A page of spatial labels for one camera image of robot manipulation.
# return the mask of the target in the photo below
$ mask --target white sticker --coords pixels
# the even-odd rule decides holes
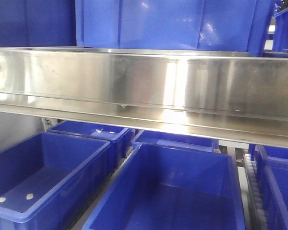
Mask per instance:
[[[33,193],[29,193],[29,194],[27,195],[26,199],[27,199],[27,200],[31,200],[31,199],[33,199],[33,197],[34,197],[34,194],[33,194]]]
[[[5,197],[0,197],[0,203],[3,203],[6,200]]]

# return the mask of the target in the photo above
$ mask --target plastic bin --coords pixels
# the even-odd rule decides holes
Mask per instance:
[[[75,46],[74,1],[0,0],[0,46]]]
[[[275,0],[76,0],[78,45],[262,55]]]
[[[76,121],[61,122],[48,129],[48,131],[110,141],[111,147],[108,152],[108,172],[110,173],[114,172],[123,158],[126,157],[126,151],[132,138],[130,128]]]
[[[288,169],[266,165],[262,187],[268,229],[288,230]]]
[[[179,147],[206,152],[213,152],[219,148],[219,141],[209,138],[192,137],[180,134],[141,130],[131,141],[136,147],[139,143],[148,143],[168,147]]]
[[[288,53],[288,8],[277,13],[273,50]]]
[[[83,230],[244,230],[232,158],[140,144]]]
[[[108,141],[41,133],[0,153],[0,230],[65,229],[107,174]]]
[[[258,151],[254,152],[257,168],[256,178],[259,184],[261,183],[266,164],[288,168],[288,149],[262,145],[257,145],[256,147],[258,149]]]

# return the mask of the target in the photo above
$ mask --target metal shelf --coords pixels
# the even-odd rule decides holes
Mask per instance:
[[[288,147],[288,58],[0,48],[0,111]]]

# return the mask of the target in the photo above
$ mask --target storage rack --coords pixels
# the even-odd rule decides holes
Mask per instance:
[[[265,56],[0,48],[0,112],[288,148],[288,58]]]

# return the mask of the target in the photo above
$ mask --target stainless steel beam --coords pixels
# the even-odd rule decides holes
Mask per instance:
[[[288,58],[112,51],[0,49],[0,111],[288,147]]]

